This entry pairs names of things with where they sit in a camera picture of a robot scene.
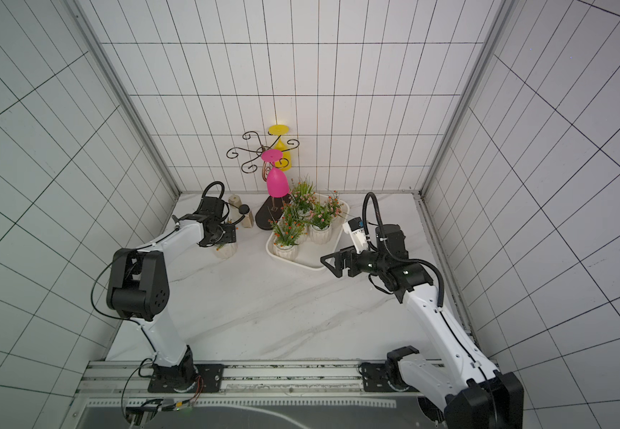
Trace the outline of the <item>orange potted plant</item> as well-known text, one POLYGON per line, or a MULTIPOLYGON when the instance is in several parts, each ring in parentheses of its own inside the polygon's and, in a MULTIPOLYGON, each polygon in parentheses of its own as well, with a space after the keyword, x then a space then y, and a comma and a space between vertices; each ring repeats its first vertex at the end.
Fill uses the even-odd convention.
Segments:
POLYGON ((238 243, 220 243, 216 246, 213 246, 213 254, 218 259, 229 259, 233 257, 238 251, 238 243))

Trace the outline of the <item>pink potted plant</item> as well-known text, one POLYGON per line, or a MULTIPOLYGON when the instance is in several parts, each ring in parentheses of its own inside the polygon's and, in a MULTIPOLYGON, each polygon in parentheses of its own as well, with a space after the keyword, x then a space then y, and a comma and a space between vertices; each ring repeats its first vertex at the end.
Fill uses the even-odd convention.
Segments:
POLYGON ((330 200, 316 203, 308 217, 309 237, 317 245, 324 245, 331 239, 331 226, 335 218, 330 200))

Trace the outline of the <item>small red flower potted plant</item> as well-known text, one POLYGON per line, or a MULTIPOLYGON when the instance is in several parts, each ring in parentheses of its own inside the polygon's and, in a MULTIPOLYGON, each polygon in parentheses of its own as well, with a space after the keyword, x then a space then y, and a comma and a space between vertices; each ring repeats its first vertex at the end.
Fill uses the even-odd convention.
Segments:
POLYGON ((333 225, 341 225, 346 221, 346 207, 340 200, 340 194, 338 191, 331 192, 324 203, 327 209, 327 213, 331 216, 331 223, 333 225))

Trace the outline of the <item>green potted plant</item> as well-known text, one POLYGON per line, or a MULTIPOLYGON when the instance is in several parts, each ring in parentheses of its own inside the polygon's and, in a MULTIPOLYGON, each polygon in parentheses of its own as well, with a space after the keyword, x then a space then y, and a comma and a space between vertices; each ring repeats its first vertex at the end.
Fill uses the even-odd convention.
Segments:
POLYGON ((317 196, 313 182, 294 182, 291 188, 291 205, 300 217, 306 218, 315 208, 317 196))

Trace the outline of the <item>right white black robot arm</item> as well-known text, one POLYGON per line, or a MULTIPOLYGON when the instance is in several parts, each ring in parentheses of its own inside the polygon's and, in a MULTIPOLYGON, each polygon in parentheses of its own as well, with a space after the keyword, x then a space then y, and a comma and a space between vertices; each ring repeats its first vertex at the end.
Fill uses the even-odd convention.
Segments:
POLYGON ((520 428, 524 387, 513 373, 503 373, 486 357, 444 307, 441 272, 409 257, 399 225, 376 228, 372 244, 360 218, 343 225, 352 243, 321 257, 336 277, 365 273, 378 277, 378 291, 394 296, 424 327, 442 360, 435 366, 413 346, 388 353, 384 373, 393 391, 415 390, 423 413, 449 428, 520 428))

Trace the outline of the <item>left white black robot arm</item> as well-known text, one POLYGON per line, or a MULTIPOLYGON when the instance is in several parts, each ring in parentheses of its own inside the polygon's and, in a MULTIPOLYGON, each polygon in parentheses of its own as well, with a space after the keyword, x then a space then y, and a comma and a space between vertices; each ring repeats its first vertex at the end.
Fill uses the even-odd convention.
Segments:
POLYGON ((214 248, 236 241, 236 223, 228 223, 223 196, 204 194, 197 210, 174 217, 174 229, 137 248, 121 248, 108 269, 106 305, 122 321, 138 326, 151 349, 150 391, 190 393, 204 388, 193 353, 179 336, 168 312, 168 265, 198 246, 214 248))

